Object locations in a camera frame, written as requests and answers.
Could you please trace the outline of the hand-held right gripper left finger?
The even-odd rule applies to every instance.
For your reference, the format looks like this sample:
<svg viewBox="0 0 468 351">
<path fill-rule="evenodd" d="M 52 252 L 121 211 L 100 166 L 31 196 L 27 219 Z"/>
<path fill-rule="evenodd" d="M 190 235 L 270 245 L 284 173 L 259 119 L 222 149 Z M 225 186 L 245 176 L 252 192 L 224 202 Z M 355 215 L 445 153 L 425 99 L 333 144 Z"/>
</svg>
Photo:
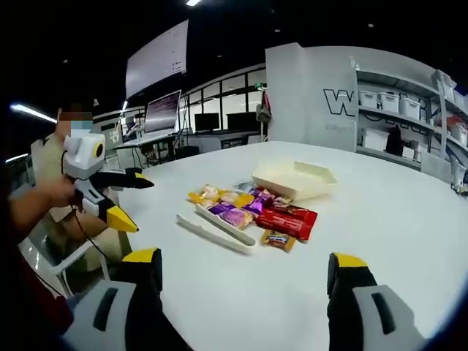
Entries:
<svg viewBox="0 0 468 351">
<path fill-rule="evenodd" d="M 70 350 L 189 350 L 163 312 L 162 252 L 128 254 L 76 303 Z"/>
</svg>

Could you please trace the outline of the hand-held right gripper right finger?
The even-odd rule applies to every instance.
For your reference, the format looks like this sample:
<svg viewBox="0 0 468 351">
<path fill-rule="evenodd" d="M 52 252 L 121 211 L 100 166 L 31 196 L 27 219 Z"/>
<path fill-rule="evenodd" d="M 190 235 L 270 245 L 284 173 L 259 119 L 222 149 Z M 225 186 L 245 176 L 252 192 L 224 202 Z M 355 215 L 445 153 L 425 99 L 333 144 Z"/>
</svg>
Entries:
<svg viewBox="0 0 468 351">
<path fill-rule="evenodd" d="M 379 285 L 359 257 L 333 252 L 328 261 L 330 350 L 420 350 L 426 339 L 413 310 Z"/>
</svg>

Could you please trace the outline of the person's left hand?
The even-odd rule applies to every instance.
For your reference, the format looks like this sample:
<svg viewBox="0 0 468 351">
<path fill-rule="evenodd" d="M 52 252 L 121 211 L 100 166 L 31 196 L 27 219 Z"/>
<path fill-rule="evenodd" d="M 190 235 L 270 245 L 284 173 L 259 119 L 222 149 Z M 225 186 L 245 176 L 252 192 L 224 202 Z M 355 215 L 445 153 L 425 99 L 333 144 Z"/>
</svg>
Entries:
<svg viewBox="0 0 468 351">
<path fill-rule="evenodd" d="M 78 205 L 72 178 L 66 175 L 48 183 L 46 192 L 51 207 L 62 208 L 68 205 Z"/>
</svg>

